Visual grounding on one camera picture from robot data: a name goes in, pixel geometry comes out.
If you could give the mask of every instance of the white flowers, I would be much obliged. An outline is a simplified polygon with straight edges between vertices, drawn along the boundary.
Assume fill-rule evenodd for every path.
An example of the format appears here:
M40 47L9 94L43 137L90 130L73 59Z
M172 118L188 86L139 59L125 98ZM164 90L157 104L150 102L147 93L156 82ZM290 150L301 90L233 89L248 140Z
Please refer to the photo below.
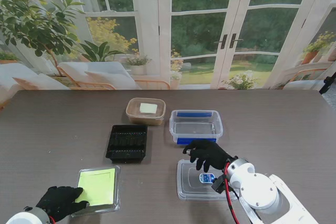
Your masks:
M239 73L228 81L223 81L225 88L234 89L252 89L255 87L256 79L253 78L253 72L247 70L246 72Z
M170 79L172 80L181 80L182 74L177 71L170 71Z

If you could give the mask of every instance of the black plastic tray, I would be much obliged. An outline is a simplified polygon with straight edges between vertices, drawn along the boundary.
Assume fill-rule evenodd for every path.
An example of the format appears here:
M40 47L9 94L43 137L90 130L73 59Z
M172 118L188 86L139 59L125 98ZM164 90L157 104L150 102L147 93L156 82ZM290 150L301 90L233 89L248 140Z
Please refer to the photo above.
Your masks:
M112 161L143 159L146 155L147 126L114 125L106 158Z

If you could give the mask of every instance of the tan plastic container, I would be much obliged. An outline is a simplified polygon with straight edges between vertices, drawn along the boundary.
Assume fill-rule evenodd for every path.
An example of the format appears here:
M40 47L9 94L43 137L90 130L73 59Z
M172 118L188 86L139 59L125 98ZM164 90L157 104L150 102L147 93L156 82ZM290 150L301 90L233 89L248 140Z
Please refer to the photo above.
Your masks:
M164 101L152 98L133 98L126 108L126 115L135 124L160 125L165 112Z

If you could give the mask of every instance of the door handle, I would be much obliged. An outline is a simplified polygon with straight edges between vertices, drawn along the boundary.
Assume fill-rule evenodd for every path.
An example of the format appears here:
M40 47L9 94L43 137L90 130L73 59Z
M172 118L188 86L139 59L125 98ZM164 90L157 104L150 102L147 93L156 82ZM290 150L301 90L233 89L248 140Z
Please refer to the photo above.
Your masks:
M237 34L232 34L231 42L230 42L230 48L233 48L233 44L235 41L243 41L243 39L236 39Z
M226 39L227 39L227 34L225 34L225 35L223 36L223 40L222 40L222 41L216 41L216 42L214 42L214 43L222 43L222 44L221 44L221 49L224 49Z

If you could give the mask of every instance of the red cable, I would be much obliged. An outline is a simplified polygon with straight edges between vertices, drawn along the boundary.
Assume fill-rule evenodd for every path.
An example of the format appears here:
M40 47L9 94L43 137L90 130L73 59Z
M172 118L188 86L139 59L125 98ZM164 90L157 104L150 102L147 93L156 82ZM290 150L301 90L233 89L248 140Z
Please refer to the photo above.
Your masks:
M236 217L236 214L232 208L232 203L231 203L231 198L230 198L230 193L229 193L229 185L228 185L228 181L227 181L227 178L226 178L226 175L227 175L227 169L229 167L230 163L226 163L226 166L225 166L225 170L224 170L224 175L225 175L225 192L226 192L226 199L227 199L227 203L229 205L229 209L230 209L230 212L232 214L232 217L233 219L235 220L236 224L239 224L239 221Z
M51 220L52 224L56 224L55 220L53 219L53 217L49 216L49 219Z

